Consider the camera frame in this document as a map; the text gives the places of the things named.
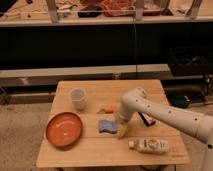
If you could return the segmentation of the translucent yellowish gripper finger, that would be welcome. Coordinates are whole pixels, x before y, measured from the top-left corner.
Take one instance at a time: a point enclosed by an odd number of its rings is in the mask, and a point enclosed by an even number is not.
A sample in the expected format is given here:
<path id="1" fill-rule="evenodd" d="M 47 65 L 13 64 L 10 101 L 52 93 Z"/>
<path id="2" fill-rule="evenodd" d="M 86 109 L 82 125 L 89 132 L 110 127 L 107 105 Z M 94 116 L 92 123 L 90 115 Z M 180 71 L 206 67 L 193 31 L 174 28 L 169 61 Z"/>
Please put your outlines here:
<path id="1" fill-rule="evenodd" d="M 119 123 L 117 125 L 117 138 L 118 139 L 122 138 L 125 135 L 127 128 L 128 128 L 127 123 Z"/>

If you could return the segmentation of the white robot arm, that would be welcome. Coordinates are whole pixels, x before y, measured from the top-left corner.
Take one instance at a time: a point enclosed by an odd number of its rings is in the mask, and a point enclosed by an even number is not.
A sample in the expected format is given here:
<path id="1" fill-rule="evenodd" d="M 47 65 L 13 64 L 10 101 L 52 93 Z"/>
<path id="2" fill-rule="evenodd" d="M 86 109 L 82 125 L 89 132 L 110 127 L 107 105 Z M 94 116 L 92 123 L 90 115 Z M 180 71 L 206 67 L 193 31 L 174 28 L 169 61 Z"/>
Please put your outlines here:
<path id="1" fill-rule="evenodd" d="M 121 96 L 115 120 L 119 124 L 127 124 L 135 112 L 146 113 L 204 143 L 201 171 L 213 171 L 213 116 L 150 101 L 141 87 Z"/>

